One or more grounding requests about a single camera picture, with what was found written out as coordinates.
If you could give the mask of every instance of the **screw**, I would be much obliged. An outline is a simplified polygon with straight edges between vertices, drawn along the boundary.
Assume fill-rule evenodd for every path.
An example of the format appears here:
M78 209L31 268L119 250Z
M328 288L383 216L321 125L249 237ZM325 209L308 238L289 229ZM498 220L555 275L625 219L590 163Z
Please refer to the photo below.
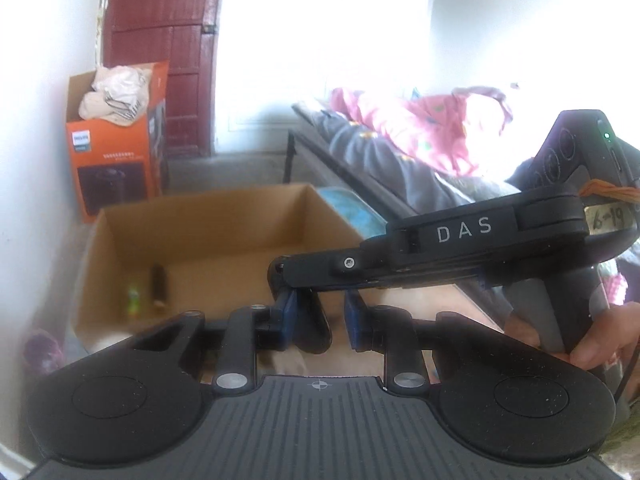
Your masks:
M394 382L402 388L419 388L424 384L424 377L413 372L403 372L394 377Z
M242 374L222 374L216 379L216 384L225 390L237 390L247 382L248 379Z

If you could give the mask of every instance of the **black cable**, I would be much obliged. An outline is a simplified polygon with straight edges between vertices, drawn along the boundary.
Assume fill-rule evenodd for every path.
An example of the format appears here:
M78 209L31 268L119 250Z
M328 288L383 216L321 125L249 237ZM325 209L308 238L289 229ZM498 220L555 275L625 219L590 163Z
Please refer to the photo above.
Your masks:
M629 364L626 366L625 374L622 376L622 380L618 385L618 389L616 390L616 393L613 395L613 400L616 401L616 404L618 403L618 400L622 396L622 392L625 391L626 384L629 382L629 379L631 378L631 374L634 372L634 368L636 368L636 364L638 364L639 355L640 355L640 342L636 345L636 350L631 356L631 360L629 361Z

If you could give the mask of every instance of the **brown cardboard box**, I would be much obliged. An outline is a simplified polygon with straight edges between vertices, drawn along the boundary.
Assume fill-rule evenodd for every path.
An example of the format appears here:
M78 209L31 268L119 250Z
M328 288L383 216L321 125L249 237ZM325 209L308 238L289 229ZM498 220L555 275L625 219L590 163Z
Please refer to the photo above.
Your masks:
M152 75L146 113L131 126L80 118L78 108L92 91L95 71L69 79L66 143L85 222L93 221L104 206L161 194L169 62L134 66L149 68Z
M266 273L275 257L356 246L360 240L311 186L217 190L106 208L87 255L76 334L90 348L112 333L138 332L185 310L225 319L240 306L272 304ZM168 307L162 312L150 299L153 264L166 269ZM140 291L137 320L127 319L130 285ZM365 298L410 308L415 317L433 318L442 308L478 314L453 286L368 290ZM342 294L324 293L321 301L336 320L334 345L321 356L305 355L309 373L382 373L382 356L350 350ZM432 306L438 308L431 312Z

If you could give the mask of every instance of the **door panel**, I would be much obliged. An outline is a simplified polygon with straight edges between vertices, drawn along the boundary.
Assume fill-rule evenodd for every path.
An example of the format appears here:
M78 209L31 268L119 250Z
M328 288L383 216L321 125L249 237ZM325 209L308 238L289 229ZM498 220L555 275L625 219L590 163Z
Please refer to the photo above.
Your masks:
M210 155L212 88L219 0L110 0L104 64L168 59L167 147L170 155Z

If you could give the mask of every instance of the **crosshair symbol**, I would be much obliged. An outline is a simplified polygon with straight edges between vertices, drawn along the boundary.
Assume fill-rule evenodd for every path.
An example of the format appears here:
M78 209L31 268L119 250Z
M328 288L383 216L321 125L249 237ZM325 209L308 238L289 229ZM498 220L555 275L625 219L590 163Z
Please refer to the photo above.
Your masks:
M309 386L313 386L316 390L324 390L325 388L328 388L331 385L318 379L317 381L314 381L313 383L311 383Z

